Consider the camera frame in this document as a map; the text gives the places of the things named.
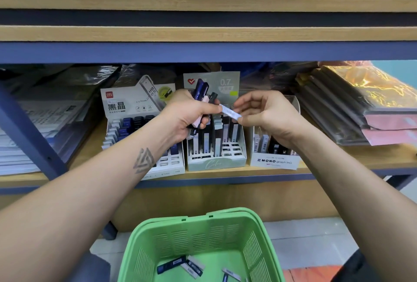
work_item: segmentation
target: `stack of paper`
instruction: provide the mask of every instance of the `stack of paper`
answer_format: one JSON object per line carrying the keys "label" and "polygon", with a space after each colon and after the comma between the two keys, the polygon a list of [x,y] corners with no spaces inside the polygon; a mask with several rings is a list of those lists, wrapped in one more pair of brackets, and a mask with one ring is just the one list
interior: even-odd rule
{"label": "stack of paper", "polygon": [[417,142],[417,90],[375,66],[323,66],[300,76],[303,108],[337,144]]}
{"label": "stack of paper", "polygon": [[[15,94],[20,107],[67,163],[103,116],[99,89],[117,66],[72,67]],[[0,129],[0,175],[37,172],[37,166]]]}

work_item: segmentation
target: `green plastic basket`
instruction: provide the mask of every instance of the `green plastic basket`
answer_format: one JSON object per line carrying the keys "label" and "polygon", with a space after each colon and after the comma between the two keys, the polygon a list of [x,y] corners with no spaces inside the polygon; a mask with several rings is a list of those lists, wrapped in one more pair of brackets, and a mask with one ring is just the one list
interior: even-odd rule
{"label": "green plastic basket", "polygon": [[142,222],[130,236],[118,282],[194,281],[181,267],[156,273],[158,265],[189,254],[206,265],[199,282],[221,282],[223,268],[240,275],[243,282],[245,278],[250,282],[285,281],[261,219],[240,207]]}

